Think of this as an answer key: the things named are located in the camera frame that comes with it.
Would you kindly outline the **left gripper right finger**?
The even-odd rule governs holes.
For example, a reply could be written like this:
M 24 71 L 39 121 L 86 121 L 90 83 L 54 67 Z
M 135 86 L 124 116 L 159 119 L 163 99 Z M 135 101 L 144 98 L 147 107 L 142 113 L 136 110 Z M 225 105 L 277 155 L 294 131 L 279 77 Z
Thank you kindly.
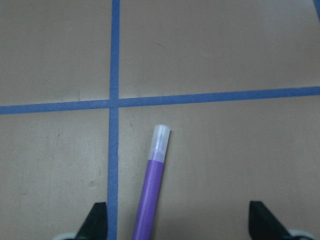
M 294 239 L 262 201 L 253 200 L 249 203 L 249 235 L 252 240 Z

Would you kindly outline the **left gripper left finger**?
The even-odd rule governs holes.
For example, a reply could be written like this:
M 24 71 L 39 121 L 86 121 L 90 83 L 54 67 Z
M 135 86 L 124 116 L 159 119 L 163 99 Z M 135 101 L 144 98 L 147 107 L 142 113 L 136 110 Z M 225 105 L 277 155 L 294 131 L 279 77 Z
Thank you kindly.
M 75 240 L 106 240 L 108 213 L 106 202 L 96 202 L 75 235 Z

